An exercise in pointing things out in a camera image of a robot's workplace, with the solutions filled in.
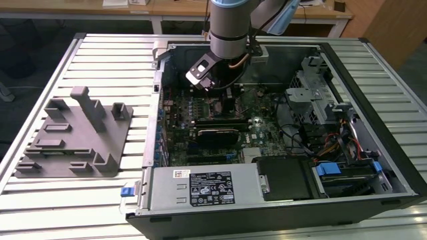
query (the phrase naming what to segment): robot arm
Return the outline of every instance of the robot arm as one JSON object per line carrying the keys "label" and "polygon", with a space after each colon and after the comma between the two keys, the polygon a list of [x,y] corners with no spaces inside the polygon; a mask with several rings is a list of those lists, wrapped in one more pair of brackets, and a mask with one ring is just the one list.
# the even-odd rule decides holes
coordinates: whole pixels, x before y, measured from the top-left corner
{"label": "robot arm", "polygon": [[252,54],[251,48],[247,48],[251,22],[259,30],[267,29],[268,33],[280,35],[291,22],[300,0],[211,0],[211,3],[211,52],[186,74],[192,85],[207,91],[215,89],[212,68],[218,63],[226,63],[224,66],[231,70],[246,69],[240,69],[240,66],[250,61]]}

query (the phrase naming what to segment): white table leg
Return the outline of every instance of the white table leg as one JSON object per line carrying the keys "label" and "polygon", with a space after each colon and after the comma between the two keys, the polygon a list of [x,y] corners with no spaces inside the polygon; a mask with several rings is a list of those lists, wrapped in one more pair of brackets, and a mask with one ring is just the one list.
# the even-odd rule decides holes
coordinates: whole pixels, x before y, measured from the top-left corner
{"label": "white table leg", "polygon": [[152,24],[152,32],[154,34],[163,34],[163,29],[162,29],[162,16],[151,16],[150,18],[151,24]]}
{"label": "white table leg", "polygon": [[347,22],[348,22],[348,19],[336,19],[336,23],[327,36],[328,38],[339,38],[342,36]]}

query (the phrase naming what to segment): warning label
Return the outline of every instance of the warning label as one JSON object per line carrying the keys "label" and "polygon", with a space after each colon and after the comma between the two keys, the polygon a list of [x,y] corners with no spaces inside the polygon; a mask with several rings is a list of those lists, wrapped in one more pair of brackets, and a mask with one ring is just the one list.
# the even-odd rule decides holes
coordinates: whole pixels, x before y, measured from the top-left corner
{"label": "warning label", "polygon": [[231,171],[190,174],[190,204],[194,207],[234,203]]}

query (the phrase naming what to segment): blue tab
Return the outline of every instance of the blue tab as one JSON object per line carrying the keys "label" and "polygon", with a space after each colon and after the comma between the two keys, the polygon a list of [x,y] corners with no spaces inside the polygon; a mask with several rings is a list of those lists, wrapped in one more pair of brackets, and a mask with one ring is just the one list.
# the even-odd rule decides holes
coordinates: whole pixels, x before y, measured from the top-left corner
{"label": "blue tab", "polygon": [[340,167],[335,162],[320,163],[319,166],[315,167],[315,169],[319,176],[342,173]]}
{"label": "blue tab", "polygon": [[159,109],[159,117],[164,117],[164,111],[163,111],[163,109]]}
{"label": "blue tab", "polygon": [[383,171],[383,167],[381,165],[381,163],[378,161],[374,162],[374,168],[377,170],[377,172],[379,173],[381,171]]}
{"label": "blue tab", "polygon": [[120,192],[120,196],[123,198],[134,197],[135,196],[135,187],[123,187],[122,192]]}
{"label": "blue tab", "polygon": [[323,171],[322,166],[316,166],[316,167],[315,167],[315,170],[318,171],[318,175],[319,175],[319,176],[323,176],[323,175],[326,174],[326,171]]}

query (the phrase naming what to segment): blue drive latch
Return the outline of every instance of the blue drive latch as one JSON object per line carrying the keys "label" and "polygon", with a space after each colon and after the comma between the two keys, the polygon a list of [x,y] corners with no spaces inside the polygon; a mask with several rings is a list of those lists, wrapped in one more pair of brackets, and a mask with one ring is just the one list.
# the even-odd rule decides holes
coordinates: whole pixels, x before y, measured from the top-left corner
{"label": "blue drive latch", "polygon": [[374,162],[374,168],[375,168],[377,173],[383,171],[383,167],[378,161]]}
{"label": "blue drive latch", "polygon": [[315,170],[319,176],[342,173],[340,167],[335,162],[320,163],[319,166],[315,167]]}

